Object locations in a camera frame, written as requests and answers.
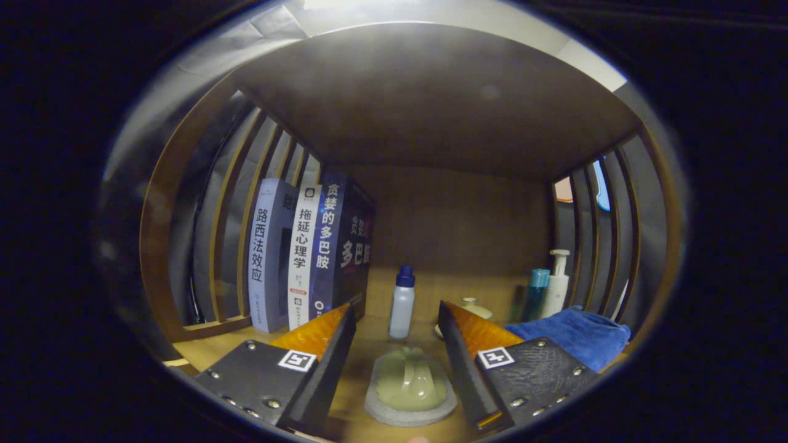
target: white book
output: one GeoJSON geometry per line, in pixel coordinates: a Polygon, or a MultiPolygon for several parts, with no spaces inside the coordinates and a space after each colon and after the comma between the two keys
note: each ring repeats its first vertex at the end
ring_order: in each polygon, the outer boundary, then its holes
{"type": "Polygon", "coordinates": [[[319,184],[304,184],[298,192],[288,270],[288,323],[290,330],[309,322],[312,244],[318,220],[321,188],[322,186],[319,184]]]}
{"type": "Polygon", "coordinates": [[[297,200],[295,186],[266,178],[251,213],[247,258],[251,324],[267,333],[288,324],[288,255],[297,200]]]}

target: blue towel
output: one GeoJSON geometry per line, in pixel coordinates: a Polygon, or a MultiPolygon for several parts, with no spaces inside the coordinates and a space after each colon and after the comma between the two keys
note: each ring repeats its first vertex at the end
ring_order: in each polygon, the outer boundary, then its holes
{"type": "Polygon", "coordinates": [[[547,337],[595,372],[617,357],[632,334],[626,325],[574,306],[535,322],[506,326],[524,340],[547,337]]]}

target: book cover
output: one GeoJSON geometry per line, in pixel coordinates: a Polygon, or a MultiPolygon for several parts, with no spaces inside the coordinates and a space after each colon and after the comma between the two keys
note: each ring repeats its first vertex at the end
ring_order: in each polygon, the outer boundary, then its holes
{"type": "Polygon", "coordinates": [[[375,202],[347,174],[329,169],[323,177],[313,250],[309,317],[347,302],[356,319],[366,308],[375,202]]]}
{"type": "Polygon", "coordinates": [[[267,178],[253,209],[247,257],[247,294],[252,325],[267,333],[288,322],[288,257],[298,190],[267,178]]]}
{"type": "Polygon", "coordinates": [[[298,192],[288,267],[288,324],[293,330],[309,321],[310,270],[321,185],[305,184],[298,192]]]}

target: white pump dispenser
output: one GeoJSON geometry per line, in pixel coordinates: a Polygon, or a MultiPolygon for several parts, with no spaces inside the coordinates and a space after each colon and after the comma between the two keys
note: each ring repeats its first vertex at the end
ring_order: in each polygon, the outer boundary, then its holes
{"type": "Polygon", "coordinates": [[[570,252],[567,249],[553,249],[550,254],[556,257],[556,265],[553,275],[548,278],[539,318],[547,318],[563,309],[563,300],[567,298],[569,287],[569,276],[563,272],[567,268],[567,257],[570,252]]]}

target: white bottle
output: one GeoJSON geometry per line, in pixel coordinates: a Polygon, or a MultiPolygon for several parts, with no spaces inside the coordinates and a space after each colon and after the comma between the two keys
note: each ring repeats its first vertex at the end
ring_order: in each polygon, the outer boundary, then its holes
{"type": "Polygon", "coordinates": [[[400,273],[396,276],[392,315],[388,321],[388,335],[391,338],[405,338],[411,329],[413,299],[416,297],[416,291],[413,289],[415,283],[413,266],[402,266],[400,273]]]}
{"type": "Polygon", "coordinates": [[[550,254],[556,257],[556,267],[553,269],[553,275],[548,277],[539,318],[547,318],[563,309],[563,301],[567,298],[567,288],[569,287],[569,277],[563,273],[567,268],[569,251],[553,249],[550,254]]]}

